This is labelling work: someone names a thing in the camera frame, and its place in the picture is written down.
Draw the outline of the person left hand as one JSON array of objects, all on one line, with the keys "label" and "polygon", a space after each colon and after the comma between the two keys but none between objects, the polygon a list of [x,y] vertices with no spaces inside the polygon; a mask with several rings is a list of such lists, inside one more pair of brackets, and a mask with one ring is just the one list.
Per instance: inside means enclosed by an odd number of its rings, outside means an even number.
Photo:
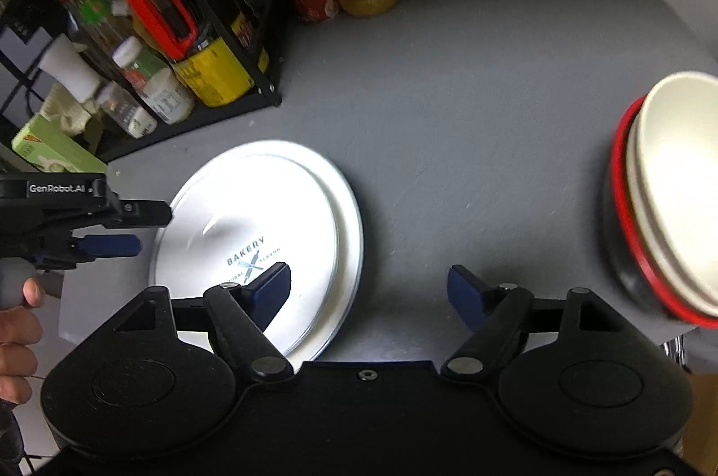
[{"label": "person left hand", "polygon": [[23,284],[23,303],[1,312],[0,396],[12,405],[32,398],[29,378],[38,370],[32,351],[43,337],[43,327],[34,309],[43,306],[45,292],[40,282],[28,278]]}]

